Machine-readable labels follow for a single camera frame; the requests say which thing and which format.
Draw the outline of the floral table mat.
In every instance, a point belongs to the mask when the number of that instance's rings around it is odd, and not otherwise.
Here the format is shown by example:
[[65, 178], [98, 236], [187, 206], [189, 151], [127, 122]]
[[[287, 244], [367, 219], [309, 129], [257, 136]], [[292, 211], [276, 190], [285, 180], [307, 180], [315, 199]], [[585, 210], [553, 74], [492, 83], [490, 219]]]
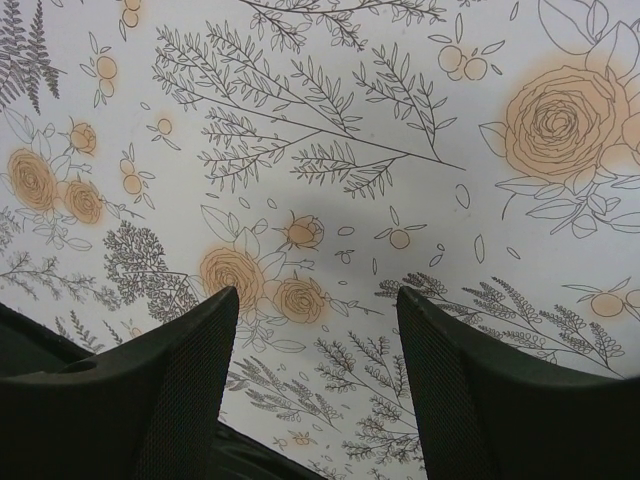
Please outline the floral table mat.
[[413, 286], [639, 373], [635, 1], [5, 1], [1, 300], [92, 353], [228, 286], [220, 418], [323, 479], [426, 475]]

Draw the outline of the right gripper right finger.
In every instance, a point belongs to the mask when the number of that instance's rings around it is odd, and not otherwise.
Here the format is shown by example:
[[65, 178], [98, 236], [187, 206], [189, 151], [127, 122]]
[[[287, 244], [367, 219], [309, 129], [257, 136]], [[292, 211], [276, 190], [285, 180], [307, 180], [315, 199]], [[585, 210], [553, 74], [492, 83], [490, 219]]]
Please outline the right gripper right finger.
[[428, 478], [638, 478], [637, 378], [537, 359], [409, 287], [396, 311]]

